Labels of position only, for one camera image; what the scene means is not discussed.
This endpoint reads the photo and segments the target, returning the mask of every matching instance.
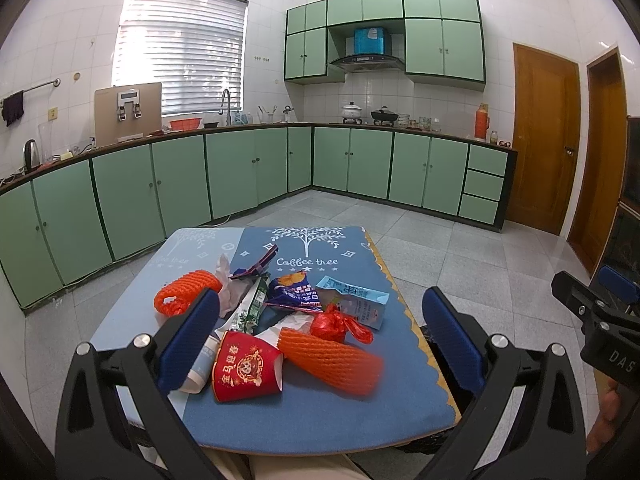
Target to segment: blue tablecloth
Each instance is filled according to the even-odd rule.
[[[329,275],[390,293],[382,327],[365,348],[384,358],[384,373],[366,398],[335,390],[289,362],[281,395],[221,404],[210,387],[198,395],[172,392],[177,413],[198,443],[247,454],[335,454],[392,446],[458,422],[460,414],[426,341],[360,227],[176,231],[129,285],[91,342],[98,350],[113,349],[141,332],[155,333],[164,317],[154,310],[153,298],[165,284],[190,270],[213,272],[223,252],[232,270],[249,267],[271,244],[279,247],[268,269],[272,276],[306,270],[311,284]],[[264,319],[276,316],[267,312]],[[120,389],[120,397],[129,420],[140,424],[126,388]]]

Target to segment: faucet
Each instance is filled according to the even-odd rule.
[[[226,123],[225,126],[231,126],[231,94],[229,92],[229,88],[225,88],[222,91],[222,101],[220,101],[220,111],[218,115],[222,115],[222,108],[225,105],[225,94],[226,94]]]

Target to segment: yellow scalloped edge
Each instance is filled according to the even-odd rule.
[[[364,235],[367,237],[367,242],[369,242],[371,251],[373,252],[373,255],[376,257],[376,263],[380,266],[380,269],[382,269],[382,272],[385,273],[386,278],[391,282],[391,287],[393,288],[393,290],[398,293],[398,300],[400,300],[400,302],[404,305],[404,314],[409,318],[409,320],[411,320],[411,330],[418,338],[418,348],[427,355],[427,362],[429,366],[431,366],[432,368],[435,368],[438,371],[438,381],[436,382],[436,384],[447,393],[447,397],[448,397],[447,404],[451,406],[453,408],[453,411],[455,412],[455,420],[454,420],[454,423],[452,424],[452,427],[453,427],[459,423],[460,418],[462,418],[462,416],[460,415],[460,410],[458,409],[458,405],[456,404],[456,401],[453,399],[453,395],[451,395],[451,391],[447,386],[447,381],[444,380],[444,376],[442,375],[442,371],[438,366],[438,362],[436,361],[436,358],[433,356],[433,352],[431,352],[431,348],[427,343],[427,340],[422,335],[422,332],[420,331],[420,327],[415,322],[414,315],[411,313],[411,310],[409,310],[409,306],[406,304],[406,301],[402,297],[402,294],[400,294],[400,289],[398,289],[398,286],[396,285],[396,281],[394,280],[394,277],[389,272],[389,269],[386,268],[386,264],[382,259],[382,256],[380,256],[380,252],[378,252],[378,248],[376,247],[375,243],[373,243],[373,240],[371,240],[371,237],[369,236],[369,233],[367,233],[366,230],[364,230]]]

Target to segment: white horizontal blind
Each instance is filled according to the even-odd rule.
[[[162,83],[162,114],[242,107],[241,0],[125,0],[112,84]]]

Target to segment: black towel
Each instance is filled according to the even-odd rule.
[[[2,102],[2,118],[10,126],[24,115],[24,91],[20,90],[5,98]]]

